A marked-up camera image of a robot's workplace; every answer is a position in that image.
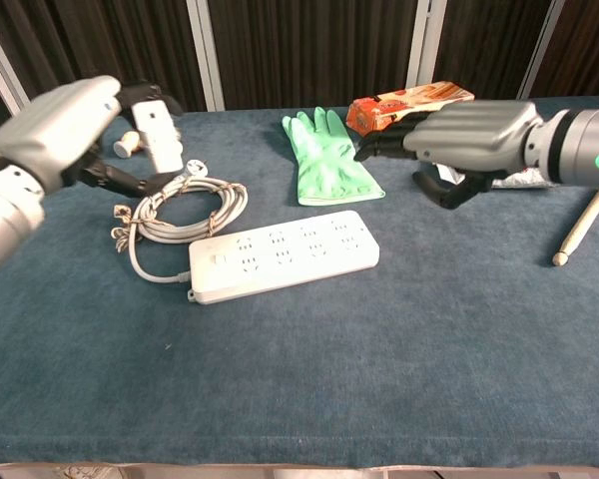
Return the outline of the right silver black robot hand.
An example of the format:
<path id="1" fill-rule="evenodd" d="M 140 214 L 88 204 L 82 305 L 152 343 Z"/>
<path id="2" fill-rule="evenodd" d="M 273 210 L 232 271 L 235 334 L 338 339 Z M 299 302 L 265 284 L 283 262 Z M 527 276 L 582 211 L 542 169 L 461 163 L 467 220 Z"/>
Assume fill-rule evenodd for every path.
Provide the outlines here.
<path id="1" fill-rule="evenodd" d="M 417 171 L 412 178 L 435 204 L 455 210 L 495 180 L 525 170 L 530 134 L 544 122 L 531 102 L 478 100 L 415 111 L 385 129 L 365 135 L 354 155 L 357 162 L 385 156 L 444 165 L 464 174 L 452 188 Z"/>

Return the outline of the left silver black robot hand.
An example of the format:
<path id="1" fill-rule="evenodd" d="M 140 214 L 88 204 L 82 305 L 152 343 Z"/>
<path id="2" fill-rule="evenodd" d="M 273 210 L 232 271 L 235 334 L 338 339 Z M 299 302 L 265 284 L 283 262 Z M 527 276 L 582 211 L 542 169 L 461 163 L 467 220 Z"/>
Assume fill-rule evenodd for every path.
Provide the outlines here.
<path id="1" fill-rule="evenodd" d="M 158 192 L 184 167 L 172 117 L 179 103 L 150 82 L 123 86 L 112 76 L 79 80 L 42 94 L 0 127 L 0 167 L 31 175 L 47 195 L 84 183 L 128 198 Z M 156 172 L 139 180 L 100 157 L 102 134 L 118 116 L 139 132 Z"/>

